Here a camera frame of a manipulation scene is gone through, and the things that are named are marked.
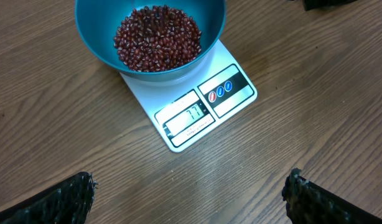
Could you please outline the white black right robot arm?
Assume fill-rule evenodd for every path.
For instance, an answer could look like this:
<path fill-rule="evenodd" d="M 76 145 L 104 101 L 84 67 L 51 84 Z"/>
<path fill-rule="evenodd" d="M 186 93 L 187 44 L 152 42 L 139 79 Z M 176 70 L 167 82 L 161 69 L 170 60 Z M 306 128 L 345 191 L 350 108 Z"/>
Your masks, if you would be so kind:
<path fill-rule="evenodd" d="M 328 9 L 330 7 L 350 4 L 357 0 L 302 0 L 305 11 L 313 9 Z"/>

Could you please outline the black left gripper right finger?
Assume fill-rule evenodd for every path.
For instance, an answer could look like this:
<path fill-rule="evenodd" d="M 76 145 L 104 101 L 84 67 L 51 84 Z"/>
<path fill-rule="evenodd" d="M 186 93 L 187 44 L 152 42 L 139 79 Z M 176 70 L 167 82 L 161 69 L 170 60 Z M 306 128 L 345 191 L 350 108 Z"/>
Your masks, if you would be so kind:
<path fill-rule="evenodd" d="M 298 168 L 291 170 L 281 194 L 293 224 L 382 224 L 381 218 L 303 178 Z"/>

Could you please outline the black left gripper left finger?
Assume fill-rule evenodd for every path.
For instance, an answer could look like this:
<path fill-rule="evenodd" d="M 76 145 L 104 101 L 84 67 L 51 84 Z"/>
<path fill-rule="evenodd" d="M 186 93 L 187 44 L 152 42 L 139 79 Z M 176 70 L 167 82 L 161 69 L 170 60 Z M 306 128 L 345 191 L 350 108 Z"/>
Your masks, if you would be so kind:
<path fill-rule="evenodd" d="M 0 212 L 0 224 L 66 224 L 86 222 L 95 199 L 96 182 L 79 172 Z"/>

